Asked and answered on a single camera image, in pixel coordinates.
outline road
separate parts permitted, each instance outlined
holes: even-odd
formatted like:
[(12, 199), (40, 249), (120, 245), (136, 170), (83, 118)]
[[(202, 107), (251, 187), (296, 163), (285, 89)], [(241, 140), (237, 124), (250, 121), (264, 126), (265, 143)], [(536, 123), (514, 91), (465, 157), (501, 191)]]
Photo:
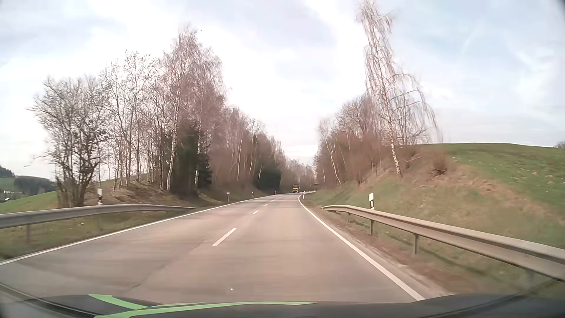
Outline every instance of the road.
[(161, 303), (414, 301), (298, 197), (244, 201), (2, 264), (0, 282), (35, 296)]

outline guardrail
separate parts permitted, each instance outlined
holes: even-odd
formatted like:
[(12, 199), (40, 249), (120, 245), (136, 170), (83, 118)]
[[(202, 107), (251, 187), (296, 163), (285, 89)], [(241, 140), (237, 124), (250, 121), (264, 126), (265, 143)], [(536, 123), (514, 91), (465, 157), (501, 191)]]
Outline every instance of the guardrail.
[(97, 214), (135, 212), (135, 211), (184, 211), (192, 207), (175, 207), (172, 205), (154, 204), (113, 204), (93, 205), (91, 207), (63, 208), (29, 212), (0, 214), (0, 229), (7, 227), (31, 225), (37, 223), (67, 220), (70, 218), (93, 216)]
[(422, 236), (553, 279), (565, 279), (565, 250), (561, 248), (352, 205), (328, 205), (322, 208), (347, 213), (348, 222), (351, 222), (352, 214), (370, 220), (371, 234), (374, 222), (410, 232), (414, 234), (414, 253), (418, 252), (418, 238)]

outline cloudy sky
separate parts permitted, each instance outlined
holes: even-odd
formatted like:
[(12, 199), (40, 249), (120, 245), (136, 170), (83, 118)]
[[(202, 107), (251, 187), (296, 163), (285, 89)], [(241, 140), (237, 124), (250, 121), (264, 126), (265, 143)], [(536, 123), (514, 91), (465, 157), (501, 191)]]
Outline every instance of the cloudy sky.
[[(0, 165), (52, 177), (27, 110), (48, 76), (95, 74), (125, 50), (161, 55), (187, 23), (222, 59), (229, 102), (311, 161), (318, 120), (364, 91), (350, 0), (0, 0)], [(386, 0), (392, 43), (444, 142), (565, 139), (565, 15), (556, 1)]]

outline grassy hill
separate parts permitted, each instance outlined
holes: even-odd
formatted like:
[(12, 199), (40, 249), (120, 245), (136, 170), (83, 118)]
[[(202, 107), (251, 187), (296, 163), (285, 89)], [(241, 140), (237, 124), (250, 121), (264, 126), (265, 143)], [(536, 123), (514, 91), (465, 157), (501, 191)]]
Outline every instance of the grassy hill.
[[(434, 176), (432, 152), (439, 149), (446, 156), (447, 172)], [(425, 145), (413, 155), (417, 157), (404, 170), (403, 178), (389, 162), (383, 173), (370, 176), (361, 185), (321, 190), (308, 201), (311, 205), (368, 207), (367, 196), (373, 192), (377, 210), (565, 248), (563, 149), (515, 144)], [(355, 222), (343, 226), (354, 234), (366, 232), (366, 220)], [(407, 256), (412, 235), (379, 227), (379, 242), (387, 244), (389, 251), (398, 251), (398, 259), (413, 263)], [(524, 276), (521, 269), (445, 244), (423, 240), (421, 246), (431, 262), (424, 272), (432, 272), (429, 268), (440, 271), (437, 276), (452, 291), (516, 290)]]

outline distant hill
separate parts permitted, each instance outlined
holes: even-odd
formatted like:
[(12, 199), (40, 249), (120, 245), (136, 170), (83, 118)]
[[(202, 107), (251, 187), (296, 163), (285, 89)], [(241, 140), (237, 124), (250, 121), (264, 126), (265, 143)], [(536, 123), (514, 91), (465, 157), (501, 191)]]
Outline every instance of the distant hill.
[(17, 175), (14, 177), (0, 177), (0, 199), (38, 195), (55, 191), (55, 183), (49, 179), (30, 175)]

